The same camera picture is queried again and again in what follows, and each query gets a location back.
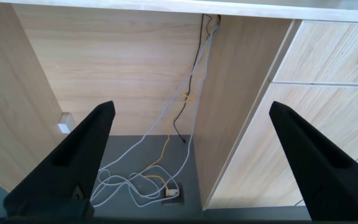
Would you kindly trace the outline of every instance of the light wood surface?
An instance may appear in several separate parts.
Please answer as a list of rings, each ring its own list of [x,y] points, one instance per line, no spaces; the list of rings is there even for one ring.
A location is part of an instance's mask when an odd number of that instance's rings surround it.
[[[145,134],[191,72],[200,14],[26,5],[14,9],[62,110],[72,113],[77,124],[96,105],[113,100],[111,134]],[[197,92],[203,65],[193,77],[192,93]],[[176,134],[165,123],[183,100],[175,99],[151,134]],[[177,121],[182,134],[191,131],[194,104],[190,101]]]
[[[358,88],[270,84],[208,208],[290,206],[302,197],[269,117],[273,101],[292,107],[358,158]]]
[[[0,186],[12,190],[63,139],[62,111],[9,4],[0,4]]]
[[[238,144],[237,137],[290,24],[291,20],[284,19],[222,16],[214,36],[195,129],[195,156],[204,207]]]
[[[358,24],[304,21],[274,81],[358,83]]]
[[[358,22],[358,0],[0,0],[0,2]]]

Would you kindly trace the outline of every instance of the drawer cabinet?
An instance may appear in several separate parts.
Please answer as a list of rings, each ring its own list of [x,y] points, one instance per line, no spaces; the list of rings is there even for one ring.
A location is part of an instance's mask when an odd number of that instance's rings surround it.
[[[303,21],[273,81],[358,84],[358,24]]]
[[[358,159],[358,88],[272,83],[208,208],[290,206],[302,199],[269,117],[273,101],[292,107]]]

